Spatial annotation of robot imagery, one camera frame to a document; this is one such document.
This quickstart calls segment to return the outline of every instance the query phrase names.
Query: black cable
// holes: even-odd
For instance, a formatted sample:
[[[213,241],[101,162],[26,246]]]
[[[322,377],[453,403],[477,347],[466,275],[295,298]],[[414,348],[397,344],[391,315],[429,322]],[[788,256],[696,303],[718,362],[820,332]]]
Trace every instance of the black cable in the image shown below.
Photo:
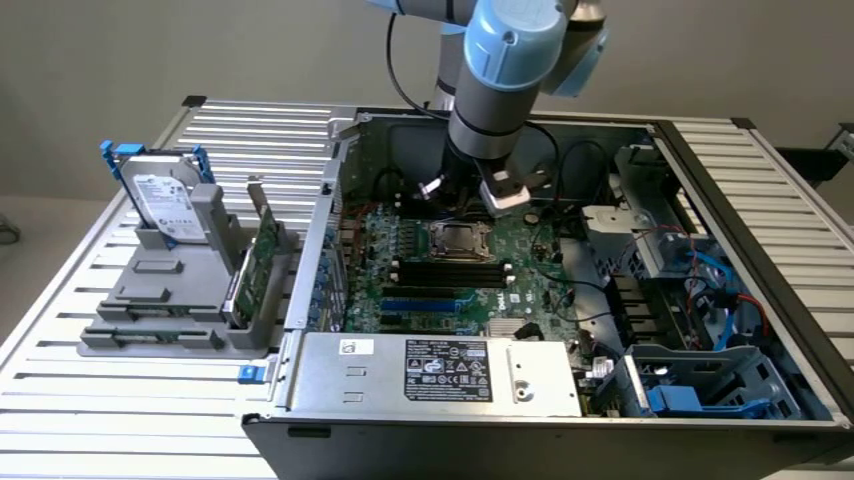
[[[526,338],[537,337],[537,339],[542,342],[546,340],[546,335],[544,335],[544,330],[540,328],[540,325],[534,322],[526,323],[520,330],[517,330],[513,334],[517,340],[525,340]]]
[[[546,138],[549,139],[549,143],[552,143],[552,148],[554,150],[554,163],[558,164],[561,163],[561,147],[558,145],[558,140],[556,139],[556,136],[552,134],[552,132],[546,129],[546,127],[544,127],[542,125],[532,122],[530,120],[528,120],[525,122],[525,125],[528,125],[529,127],[532,127],[534,130],[537,130],[538,132],[541,132],[544,135],[546,135]]]
[[[593,203],[597,201],[597,199],[600,198],[600,193],[602,193],[602,187],[608,185],[609,177],[612,175],[612,162],[609,160],[609,154],[605,151],[605,148],[602,147],[602,145],[600,145],[600,143],[594,142],[593,140],[580,140],[573,145],[570,145],[570,148],[566,150],[566,152],[564,152],[564,156],[558,161],[558,168],[557,168],[558,171],[556,172],[556,175],[558,177],[558,180],[556,182],[556,202],[561,200],[561,196],[564,195],[564,191],[562,191],[564,190],[564,167],[566,165],[566,159],[569,158],[573,151],[582,145],[592,146],[594,147],[596,150],[598,150],[600,158],[602,159],[604,166],[605,166],[604,177],[602,177],[602,180],[600,181],[600,186],[597,187],[597,193],[594,197],[590,199],[589,203]]]
[[[403,88],[401,87],[401,82],[398,81],[398,75],[395,74],[395,67],[394,67],[394,64],[391,62],[391,39],[394,37],[395,21],[397,20],[398,20],[398,14],[393,13],[391,16],[389,17],[389,30],[386,32],[386,70],[389,71],[389,78],[391,80],[391,84],[395,87],[398,95],[401,95],[401,98],[403,99],[403,101],[410,105],[410,107],[413,107],[416,109],[416,111],[418,113],[421,113],[422,115],[425,115],[428,117],[436,118],[437,120],[444,120],[444,121],[448,122],[449,121],[449,117],[446,117],[445,115],[440,115],[436,112],[432,112],[425,107],[422,107],[418,103],[416,103],[416,101],[413,101],[410,96],[403,91]],[[532,127],[534,130],[541,132],[544,135],[546,135],[546,138],[549,139],[549,142],[552,143],[552,147],[554,148],[554,154],[556,154],[554,161],[556,161],[556,163],[558,163],[560,159],[561,159],[561,147],[558,146],[558,140],[556,139],[556,136],[546,129],[546,127],[544,127],[542,125],[534,123],[530,120],[525,121],[525,125],[528,127]]]
[[[588,285],[589,287],[596,288],[600,292],[605,293],[605,288],[593,282],[560,278],[544,271],[544,269],[540,266],[540,262],[537,261],[537,256],[534,255],[534,246],[537,245],[537,239],[540,238],[540,234],[544,231],[545,226],[546,226],[546,222],[542,222],[537,227],[537,230],[534,231],[534,235],[532,235],[532,248],[529,250],[529,255],[532,257],[532,262],[534,264],[534,270],[537,270],[537,273],[540,273],[546,279],[552,280],[553,282],[558,282],[564,285]]]
[[[605,350],[606,355],[610,353],[612,355],[614,355],[612,357],[612,355],[608,355],[609,358],[612,358],[614,361],[618,361],[620,358],[624,356],[622,353],[620,353],[617,350],[614,350],[612,347],[609,347],[605,343],[602,342],[596,342],[593,344],[593,354],[597,354],[597,349],[601,348],[602,350]]]
[[[378,197],[377,193],[379,191],[379,182],[383,179],[383,177],[386,175],[389,175],[390,173],[394,173],[401,180],[406,181],[406,177],[403,175],[403,171],[398,168],[398,167],[385,167],[381,169],[381,171],[377,173],[377,176],[374,177],[374,185],[371,187],[371,200],[374,201],[379,201],[381,198]]]
[[[592,315],[588,318],[577,318],[577,319],[572,319],[572,318],[565,317],[564,315],[561,315],[561,313],[557,310],[556,310],[554,314],[565,322],[569,322],[569,323],[584,323],[584,322],[590,322],[592,320],[596,320],[597,318],[601,318],[601,317],[605,317],[608,315],[612,315],[612,312],[597,313],[596,315]]]
[[[394,85],[395,90],[398,91],[398,95],[401,95],[401,98],[403,99],[403,101],[410,105],[410,107],[416,109],[416,111],[418,111],[418,113],[421,113],[428,117],[436,118],[437,120],[444,120],[448,122],[449,117],[432,112],[425,107],[422,107],[418,103],[416,103],[413,99],[409,97],[409,95],[406,94],[406,92],[403,91],[403,88],[401,88],[401,83],[398,82],[398,76],[395,75],[395,67],[391,63],[391,38],[395,31],[397,20],[398,20],[398,14],[393,13],[391,17],[389,17],[389,31],[386,32],[386,69],[389,70],[389,78],[391,79],[391,84]]]

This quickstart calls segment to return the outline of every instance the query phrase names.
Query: blue latch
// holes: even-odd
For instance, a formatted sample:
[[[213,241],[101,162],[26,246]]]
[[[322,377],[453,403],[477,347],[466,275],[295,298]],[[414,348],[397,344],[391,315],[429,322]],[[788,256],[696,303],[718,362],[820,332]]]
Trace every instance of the blue latch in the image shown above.
[[[117,147],[117,155],[139,155],[146,153],[146,145],[142,143],[123,143]]]
[[[238,373],[238,383],[241,385],[262,385],[265,383],[265,374],[267,368],[255,365],[245,365]]]
[[[209,151],[202,148],[202,145],[193,147],[193,154],[199,161],[199,170],[202,171],[202,178],[209,183],[217,183],[214,179],[214,172],[211,171],[211,160],[209,159]]]
[[[658,385],[646,391],[653,413],[662,417],[762,418],[772,405],[761,398],[744,405],[704,406],[694,387]]]
[[[99,148],[102,150],[102,158],[110,167],[110,173],[113,173],[117,180],[122,180],[122,171],[117,165],[117,157],[113,154],[113,140],[105,140]]]

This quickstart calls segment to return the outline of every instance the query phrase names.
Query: robotic arm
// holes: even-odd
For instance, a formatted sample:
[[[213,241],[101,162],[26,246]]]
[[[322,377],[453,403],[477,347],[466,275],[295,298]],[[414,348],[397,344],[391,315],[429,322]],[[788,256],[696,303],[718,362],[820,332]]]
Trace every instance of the robotic arm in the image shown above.
[[[500,216],[532,198],[512,157],[537,96],[577,96],[605,48],[600,2],[369,1],[445,23],[437,83],[452,115],[444,171],[424,194],[460,191],[477,172],[481,197]]]

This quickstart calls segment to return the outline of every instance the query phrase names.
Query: hard drive label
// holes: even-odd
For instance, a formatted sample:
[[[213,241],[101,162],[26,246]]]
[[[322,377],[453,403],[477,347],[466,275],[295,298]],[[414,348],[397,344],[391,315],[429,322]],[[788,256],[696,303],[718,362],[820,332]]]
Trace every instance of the hard drive label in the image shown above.
[[[205,229],[182,181],[173,177],[137,175],[134,183],[157,228],[179,242],[205,241]]]
[[[403,393],[414,402],[492,402],[486,342],[406,341]]]

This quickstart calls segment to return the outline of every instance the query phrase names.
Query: warning label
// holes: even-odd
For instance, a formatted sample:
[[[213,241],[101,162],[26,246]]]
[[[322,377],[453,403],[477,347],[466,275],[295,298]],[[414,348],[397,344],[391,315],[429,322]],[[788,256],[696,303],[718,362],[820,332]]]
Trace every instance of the warning label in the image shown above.
[[[408,340],[405,368],[412,401],[493,401],[486,342]]]

